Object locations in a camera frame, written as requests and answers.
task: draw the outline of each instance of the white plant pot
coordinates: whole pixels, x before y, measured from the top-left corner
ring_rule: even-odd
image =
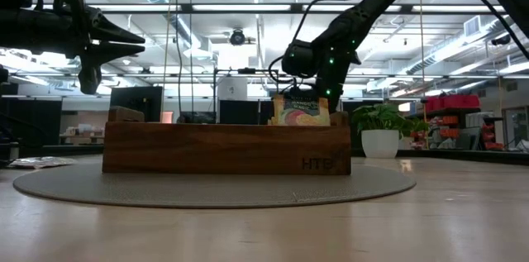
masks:
[[[397,130],[362,131],[362,148],[365,156],[376,159],[392,159],[397,155],[400,135]]]

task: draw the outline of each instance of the red container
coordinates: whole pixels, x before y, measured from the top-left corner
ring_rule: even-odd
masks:
[[[479,108],[477,95],[450,95],[444,97],[444,108]]]
[[[443,109],[443,98],[429,97],[426,105],[427,112],[433,112]]]

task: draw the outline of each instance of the table surface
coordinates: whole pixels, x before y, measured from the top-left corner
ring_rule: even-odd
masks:
[[[178,210],[29,197],[12,187],[28,171],[0,170],[0,260],[529,260],[527,167],[420,158],[353,162],[401,170],[417,186],[363,202]]]

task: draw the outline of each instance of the green leaves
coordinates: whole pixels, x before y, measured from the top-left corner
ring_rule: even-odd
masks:
[[[428,128],[424,121],[402,117],[398,114],[397,106],[393,104],[358,107],[353,111],[352,121],[359,133],[367,130],[398,130],[401,137],[409,136],[411,131],[424,131],[421,129]]]

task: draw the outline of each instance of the security camera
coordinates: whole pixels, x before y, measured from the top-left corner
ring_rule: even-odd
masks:
[[[231,33],[230,36],[230,43],[233,46],[241,46],[244,45],[246,41],[245,34],[240,29],[233,30],[233,33]]]

